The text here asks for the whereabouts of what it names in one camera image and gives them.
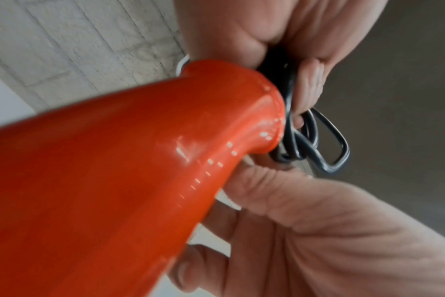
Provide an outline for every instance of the glossy orange surface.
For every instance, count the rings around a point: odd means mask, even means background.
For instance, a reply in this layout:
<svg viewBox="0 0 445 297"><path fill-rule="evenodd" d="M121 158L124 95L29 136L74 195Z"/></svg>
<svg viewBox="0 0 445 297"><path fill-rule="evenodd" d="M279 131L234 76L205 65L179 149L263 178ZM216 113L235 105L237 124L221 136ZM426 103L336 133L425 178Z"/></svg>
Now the glossy orange surface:
<svg viewBox="0 0 445 297"><path fill-rule="evenodd" d="M259 73L201 61L0 128L0 297L146 295L284 114Z"/></svg>

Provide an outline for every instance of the black cord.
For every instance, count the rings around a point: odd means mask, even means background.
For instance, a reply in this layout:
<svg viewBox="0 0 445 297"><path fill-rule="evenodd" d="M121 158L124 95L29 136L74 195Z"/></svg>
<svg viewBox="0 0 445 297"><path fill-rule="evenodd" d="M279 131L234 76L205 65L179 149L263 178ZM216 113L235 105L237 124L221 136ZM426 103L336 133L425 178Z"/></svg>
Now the black cord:
<svg viewBox="0 0 445 297"><path fill-rule="evenodd" d="M290 163L295 160L309 159L317 169L331 174L338 171L350 156L350 147L340 131L317 109L312 108L301 116L304 126L296 130L292 124L292 95L297 78L298 64L291 61L286 52L279 47L268 51L263 63L258 68L280 91L286 106L286 126L282 140L286 153L282 153L280 145L270 152L277 162ZM319 130L315 118L318 118L335 136L341 145L341 154L333 164L328 164L317 150Z"/></svg>

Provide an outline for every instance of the gray wall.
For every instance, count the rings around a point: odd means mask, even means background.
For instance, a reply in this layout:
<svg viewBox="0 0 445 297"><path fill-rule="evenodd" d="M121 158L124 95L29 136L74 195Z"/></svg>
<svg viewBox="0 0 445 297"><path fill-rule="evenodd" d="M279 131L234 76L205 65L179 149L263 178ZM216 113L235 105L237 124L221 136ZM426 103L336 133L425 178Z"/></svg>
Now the gray wall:
<svg viewBox="0 0 445 297"><path fill-rule="evenodd" d="M445 0L392 0L317 106L346 136L359 185L445 235ZM320 148L334 158L334 142Z"/></svg>

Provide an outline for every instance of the white surface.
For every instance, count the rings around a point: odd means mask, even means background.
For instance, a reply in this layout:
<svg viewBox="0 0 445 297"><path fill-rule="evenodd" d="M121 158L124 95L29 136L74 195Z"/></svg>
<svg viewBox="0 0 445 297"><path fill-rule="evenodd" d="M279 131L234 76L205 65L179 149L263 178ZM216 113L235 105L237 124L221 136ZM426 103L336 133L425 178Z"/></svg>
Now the white surface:
<svg viewBox="0 0 445 297"><path fill-rule="evenodd" d="M0 80L0 126L33 115L33 109Z"/></svg>

